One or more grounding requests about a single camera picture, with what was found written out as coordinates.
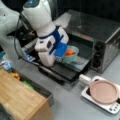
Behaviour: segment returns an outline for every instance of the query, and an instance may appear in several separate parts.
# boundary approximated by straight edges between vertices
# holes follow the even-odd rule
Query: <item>blue object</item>
[[[11,69],[12,68],[12,65],[10,64],[10,62],[4,62],[3,63],[3,65],[2,65],[2,68],[4,69],[4,70],[9,70],[9,69]]]
[[[2,58],[5,55],[4,52],[0,52],[0,58]]]
[[[29,0],[29,3],[32,4],[32,3],[33,3],[33,0]]]
[[[63,57],[65,51],[67,50],[67,44],[59,42],[56,46],[55,56]]]

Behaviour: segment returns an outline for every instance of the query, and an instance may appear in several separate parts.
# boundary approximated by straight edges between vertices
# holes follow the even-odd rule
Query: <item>gray countertop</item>
[[[41,74],[37,67],[21,60],[16,63],[16,69],[53,93],[55,103],[51,109],[54,120],[120,120],[120,112],[112,115],[81,97],[84,87],[80,83],[73,88],[67,84],[60,86]],[[104,73],[90,70],[87,75],[100,75],[120,85],[120,54]]]

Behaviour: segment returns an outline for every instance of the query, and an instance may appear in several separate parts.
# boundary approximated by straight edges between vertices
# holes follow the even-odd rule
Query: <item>white pan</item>
[[[98,80],[94,82],[89,81],[87,84],[90,88],[91,97],[101,104],[111,104],[119,98],[119,90],[114,83]]]

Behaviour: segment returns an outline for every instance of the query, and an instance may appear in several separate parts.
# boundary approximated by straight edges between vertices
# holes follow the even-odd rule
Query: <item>black wall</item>
[[[2,0],[2,1],[7,7],[20,12],[23,8],[24,3],[28,0]]]
[[[120,0],[58,0],[59,14],[68,9],[120,22]]]

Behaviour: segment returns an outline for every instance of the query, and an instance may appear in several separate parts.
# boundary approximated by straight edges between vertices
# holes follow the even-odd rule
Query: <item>white robot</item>
[[[48,1],[29,0],[23,6],[22,14],[37,32],[35,50],[40,61],[47,67],[53,66],[63,57],[69,38],[62,27],[57,28],[52,22]]]
[[[7,8],[0,0],[0,45],[5,52],[4,59],[13,63],[18,60],[18,55],[14,48],[14,37],[7,35],[16,30],[18,18],[19,13]],[[16,45],[19,54],[24,57],[24,53],[17,39]]]
[[[23,6],[22,14],[37,32],[38,38],[35,50],[38,52],[41,62],[51,67],[56,60],[60,60],[66,49],[69,40],[62,27],[57,28],[51,19],[51,12],[47,0],[29,0]],[[18,59],[14,49],[14,38],[7,37],[7,34],[16,30],[19,13],[7,8],[0,0],[0,45],[6,53],[6,59],[12,62]],[[17,51],[24,57],[19,42]]]

